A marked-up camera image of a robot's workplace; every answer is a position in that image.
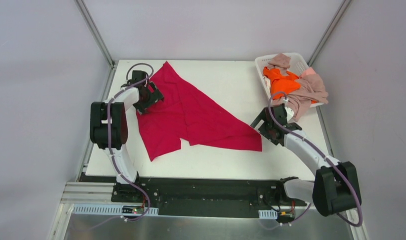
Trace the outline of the red t shirt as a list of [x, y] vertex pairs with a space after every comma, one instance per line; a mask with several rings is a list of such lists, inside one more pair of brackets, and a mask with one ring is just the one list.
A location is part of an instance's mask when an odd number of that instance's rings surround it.
[[168, 62], [151, 80], [164, 100], [136, 114], [150, 161], [180, 150], [181, 140], [191, 146], [262, 151], [261, 135], [255, 129], [182, 79]]

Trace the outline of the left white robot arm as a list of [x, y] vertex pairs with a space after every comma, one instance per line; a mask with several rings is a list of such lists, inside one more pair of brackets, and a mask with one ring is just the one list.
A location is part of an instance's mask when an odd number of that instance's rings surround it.
[[150, 74], [143, 70], [130, 73], [118, 93], [90, 106], [90, 140], [107, 155], [120, 184], [134, 183], [138, 178], [126, 147], [129, 135], [126, 112], [133, 108], [140, 115], [146, 114], [150, 107], [164, 100], [160, 90], [149, 81]]

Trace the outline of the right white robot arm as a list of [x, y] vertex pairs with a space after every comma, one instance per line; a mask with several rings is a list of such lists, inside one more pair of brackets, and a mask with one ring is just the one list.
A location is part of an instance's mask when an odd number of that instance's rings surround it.
[[293, 199], [311, 203], [324, 217], [350, 209], [361, 211], [361, 194], [356, 167], [323, 152], [295, 122], [287, 120], [285, 105], [264, 108], [251, 127], [274, 145], [294, 153], [313, 173], [314, 180], [288, 177], [280, 180], [275, 200], [287, 205]]

